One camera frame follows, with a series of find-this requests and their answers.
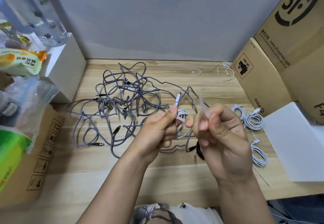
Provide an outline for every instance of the clear plastic bottle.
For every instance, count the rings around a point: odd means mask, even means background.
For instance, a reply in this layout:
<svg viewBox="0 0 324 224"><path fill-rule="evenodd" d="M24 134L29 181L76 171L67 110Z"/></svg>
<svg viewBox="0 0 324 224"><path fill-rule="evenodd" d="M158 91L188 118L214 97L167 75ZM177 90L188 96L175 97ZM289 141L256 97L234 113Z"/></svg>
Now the clear plastic bottle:
<svg viewBox="0 0 324 224"><path fill-rule="evenodd" d="M50 0L0 0L0 10L18 31L35 32L45 46L67 42L67 31Z"/></svg>

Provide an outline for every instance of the orange and green food package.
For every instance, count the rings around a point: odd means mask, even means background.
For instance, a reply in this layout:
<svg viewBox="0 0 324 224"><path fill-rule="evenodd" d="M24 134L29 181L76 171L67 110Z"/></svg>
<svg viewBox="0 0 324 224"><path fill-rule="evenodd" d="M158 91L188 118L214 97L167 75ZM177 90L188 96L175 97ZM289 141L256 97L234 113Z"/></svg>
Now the orange and green food package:
<svg viewBox="0 0 324 224"><path fill-rule="evenodd" d="M1 48L0 70L11 75L37 75L46 54L47 51L36 53L24 49Z"/></svg>

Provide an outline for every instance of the fingernail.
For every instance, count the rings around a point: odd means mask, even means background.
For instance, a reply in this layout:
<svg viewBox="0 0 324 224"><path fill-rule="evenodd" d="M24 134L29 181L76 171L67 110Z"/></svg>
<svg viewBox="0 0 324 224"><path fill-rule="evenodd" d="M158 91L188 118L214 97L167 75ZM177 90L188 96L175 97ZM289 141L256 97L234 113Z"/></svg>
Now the fingernail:
<svg viewBox="0 0 324 224"><path fill-rule="evenodd" d="M207 146L208 145L208 140L206 140L206 139L200 139L199 140L199 144L201 145L201 146Z"/></svg>
<svg viewBox="0 0 324 224"><path fill-rule="evenodd" d="M176 106L176 104L174 104L173 106L171 106L170 111L174 112L176 109L177 109L177 106Z"/></svg>
<svg viewBox="0 0 324 224"><path fill-rule="evenodd" d="M201 120L201 121L199 122L199 127L198 127L198 129L199 129L199 130L204 130L204 129L206 128L207 125L208 125L208 121L206 121L206 120Z"/></svg>
<svg viewBox="0 0 324 224"><path fill-rule="evenodd" d="M219 115L217 115L216 113L212 113L211 115L210 115L210 121L213 123L213 125L214 126L218 126L218 125L220 125L220 123L221 123L221 119L220 119L220 117L219 117Z"/></svg>

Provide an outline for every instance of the wooden table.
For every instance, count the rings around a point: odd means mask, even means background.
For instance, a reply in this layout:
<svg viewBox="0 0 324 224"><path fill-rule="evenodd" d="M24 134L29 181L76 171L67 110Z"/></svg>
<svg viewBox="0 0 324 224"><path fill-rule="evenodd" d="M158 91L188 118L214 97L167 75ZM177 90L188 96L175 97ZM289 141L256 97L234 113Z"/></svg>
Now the wooden table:
<svg viewBox="0 0 324 224"><path fill-rule="evenodd" d="M102 74L106 69L113 72L119 71L118 62L125 66L132 66L135 60L88 60L88 65L75 100L83 98L95 98L95 85L102 82ZM222 103L228 107L241 104L246 112L253 111L249 99L236 78L228 80L223 67L213 72L214 62L202 61L144 61L147 66L146 75L157 78L160 81L175 83L183 88L191 86L197 95L203 97L205 102L212 105ZM202 71L200 76L194 76L191 70L175 71L183 67L195 67ZM136 67L141 72L142 66ZM158 85L172 91L179 92L178 88L170 85ZM162 103L173 104L174 99L165 93L161 94ZM197 108L198 99L194 99ZM188 113L194 113L190 100L185 99L180 103L180 108ZM97 110L95 103L88 106L87 112ZM7 208L0 212L1 223L75 223L82 212L88 206L109 171L117 161L110 153L109 146L73 147L71 134L78 117L68 115L63 129L57 141L57 148L50 164L48 175L45 179L41 198L34 203ZM112 129L118 125L129 124L129 120L122 117L111 117ZM94 119L103 136L110 139L107 125L104 119ZM79 143L88 123L79 126L77 137ZM125 132L121 128L117 137L123 137ZM254 132L260 139L260 147L269 158L269 165L259 169L265 181L255 172L262 192L266 199L288 198L293 196L324 193L323 183L293 183L284 171L273 148L271 147L264 132ZM253 137L247 131L249 140ZM93 137L93 131L89 132L87 139ZM122 155L132 139L129 138L124 144L115 148L117 155ZM195 138L190 140L190 146L195 145ZM176 141L184 144L185 139ZM213 176L207 165L200 158L194 156L195 151L186 153L184 148L179 148L170 153L160 153L157 159L149 166L145 173L143 184L137 200L137 204L150 204L166 202L170 205L178 205L188 202L194 206L207 207L218 204L218 189Z"/></svg>

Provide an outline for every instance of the wall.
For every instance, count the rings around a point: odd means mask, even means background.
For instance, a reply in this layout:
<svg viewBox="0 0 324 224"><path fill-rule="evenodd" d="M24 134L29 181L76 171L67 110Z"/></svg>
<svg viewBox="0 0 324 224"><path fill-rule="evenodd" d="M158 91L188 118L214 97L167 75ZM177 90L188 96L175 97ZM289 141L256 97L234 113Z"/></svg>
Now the wall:
<svg viewBox="0 0 324 224"><path fill-rule="evenodd" d="M280 0L55 0L86 58L233 61Z"/></svg>

